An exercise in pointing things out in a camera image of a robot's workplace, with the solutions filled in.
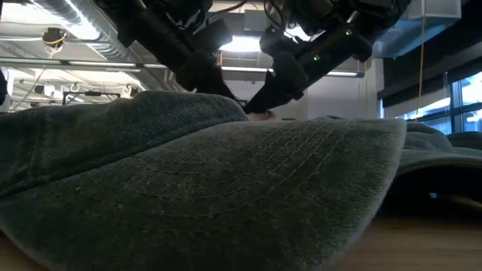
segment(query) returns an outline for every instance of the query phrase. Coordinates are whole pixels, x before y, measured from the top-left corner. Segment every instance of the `gray cloth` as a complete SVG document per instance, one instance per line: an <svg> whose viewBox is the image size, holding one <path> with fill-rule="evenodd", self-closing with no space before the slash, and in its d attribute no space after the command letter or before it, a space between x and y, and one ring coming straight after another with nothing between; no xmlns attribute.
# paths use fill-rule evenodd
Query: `gray cloth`
<svg viewBox="0 0 482 271"><path fill-rule="evenodd" d="M52 271L319 270L397 174L440 155L482 167L414 129L248 122L228 99L186 93L21 111L0 117L0 229Z"/></svg>

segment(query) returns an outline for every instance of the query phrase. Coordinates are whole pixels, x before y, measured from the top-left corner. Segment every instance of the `gray towel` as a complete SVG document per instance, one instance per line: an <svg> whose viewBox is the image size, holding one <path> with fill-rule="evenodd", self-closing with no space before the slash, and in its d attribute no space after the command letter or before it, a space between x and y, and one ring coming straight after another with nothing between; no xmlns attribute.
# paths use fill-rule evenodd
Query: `gray towel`
<svg viewBox="0 0 482 271"><path fill-rule="evenodd" d="M52 271L319 270L397 174L482 168L403 120L255 123L187 93L1 116L0 142L0 229Z"/></svg>

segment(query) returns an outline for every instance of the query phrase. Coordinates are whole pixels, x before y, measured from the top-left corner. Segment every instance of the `window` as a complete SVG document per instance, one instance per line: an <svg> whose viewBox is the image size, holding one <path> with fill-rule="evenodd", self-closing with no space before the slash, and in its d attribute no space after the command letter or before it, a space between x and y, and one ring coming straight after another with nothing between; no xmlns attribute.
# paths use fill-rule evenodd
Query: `window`
<svg viewBox="0 0 482 271"><path fill-rule="evenodd" d="M462 105L482 102L482 72L461 81Z"/></svg>
<svg viewBox="0 0 482 271"><path fill-rule="evenodd" d="M441 131L445 135L449 135L452 133L452 123L450 122L450 117L442 117L435 120L427 120L427 121L423 121L423 123L427 124L431 128Z"/></svg>
<svg viewBox="0 0 482 271"><path fill-rule="evenodd" d="M465 132L482 132L482 110L464 113L462 121Z"/></svg>
<svg viewBox="0 0 482 271"><path fill-rule="evenodd" d="M427 105L426 107L419 109L418 114L416 110L414 110L412 112L408 112L404 115L401 115L400 117L397 117L397 118L401 118L404 120L415 120L417 118L428 116L430 114L449 111L449 110L450 110L450 97L434 102L431 105Z"/></svg>

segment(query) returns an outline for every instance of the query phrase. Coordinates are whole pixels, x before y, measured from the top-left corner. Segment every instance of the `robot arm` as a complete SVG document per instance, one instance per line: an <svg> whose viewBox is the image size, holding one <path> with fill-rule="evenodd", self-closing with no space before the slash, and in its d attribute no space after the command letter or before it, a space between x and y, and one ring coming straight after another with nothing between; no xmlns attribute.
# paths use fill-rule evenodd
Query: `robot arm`
<svg viewBox="0 0 482 271"><path fill-rule="evenodd" d="M264 112L299 99L311 84L354 56L364 62L373 42L403 14L411 0L265 0L273 22L261 39L274 73L245 106ZM119 40L135 40L176 74L186 90L236 99L224 83L213 53L232 41L223 20L206 20L212 0L95 0L117 24ZM284 35L287 26L318 35L305 42Z"/></svg>

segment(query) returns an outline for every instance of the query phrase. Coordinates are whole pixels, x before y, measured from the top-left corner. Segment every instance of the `ductwork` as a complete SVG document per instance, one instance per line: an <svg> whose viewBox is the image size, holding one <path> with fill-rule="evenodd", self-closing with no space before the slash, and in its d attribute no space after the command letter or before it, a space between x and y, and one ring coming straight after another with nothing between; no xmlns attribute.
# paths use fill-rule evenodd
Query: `ductwork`
<svg viewBox="0 0 482 271"><path fill-rule="evenodd" d="M142 62L129 48L118 40L113 25L95 6L92 0L28 0L37 8L51 14L75 37L82 40L101 41L88 46L110 62ZM146 70L131 74L151 90L167 90L165 84Z"/></svg>

